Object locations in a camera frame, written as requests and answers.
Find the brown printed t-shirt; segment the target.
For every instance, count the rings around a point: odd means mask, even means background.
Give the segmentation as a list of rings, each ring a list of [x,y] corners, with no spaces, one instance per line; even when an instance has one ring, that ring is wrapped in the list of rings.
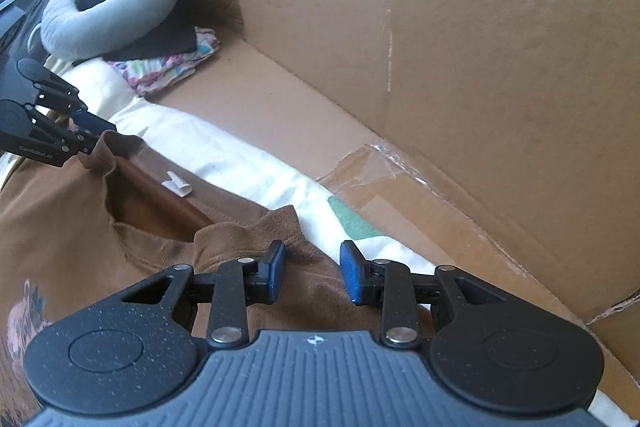
[[[141,139],[105,133],[88,155],[55,168],[29,159],[1,190],[1,421],[37,412],[22,360],[41,329],[151,274],[186,263],[209,272],[280,239],[278,301],[248,309],[259,329],[377,331],[381,313],[353,305],[337,264],[306,239],[295,210],[270,210],[189,176],[179,197],[163,186],[174,165]]]

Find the grey u-shaped neck pillow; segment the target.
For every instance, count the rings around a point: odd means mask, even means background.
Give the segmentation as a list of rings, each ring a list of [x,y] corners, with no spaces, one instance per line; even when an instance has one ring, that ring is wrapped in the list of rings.
[[[88,60],[129,46],[160,26],[178,0],[49,0],[40,24],[47,52]]]

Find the floral patterned folded cloth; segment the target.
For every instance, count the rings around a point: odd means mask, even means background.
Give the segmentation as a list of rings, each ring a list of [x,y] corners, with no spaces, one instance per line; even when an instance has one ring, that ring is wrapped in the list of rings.
[[[198,65],[211,58],[220,48],[216,32],[195,27],[196,48],[192,52],[143,60],[108,61],[128,86],[141,98],[159,94],[193,75]]]

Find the cream bear print bedsheet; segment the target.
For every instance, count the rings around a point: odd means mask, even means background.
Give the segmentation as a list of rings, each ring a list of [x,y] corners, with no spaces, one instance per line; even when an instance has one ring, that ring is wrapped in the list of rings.
[[[172,162],[174,170],[162,181],[171,193],[188,197],[189,176],[197,176],[270,210],[290,206],[306,239],[337,264],[338,248],[350,232],[336,217],[326,188],[212,124],[137,98],[104,67],[82,66],[70,81],[91,109],[119,125],[118,134],[141,139]],[[22,159],[2,157],[1,190]]]

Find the brown cardboard sheet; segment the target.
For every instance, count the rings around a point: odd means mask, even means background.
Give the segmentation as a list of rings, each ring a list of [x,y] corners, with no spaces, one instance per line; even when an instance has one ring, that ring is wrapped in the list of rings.
[[[639,0],[196,0],[414,161],[639,412]]]

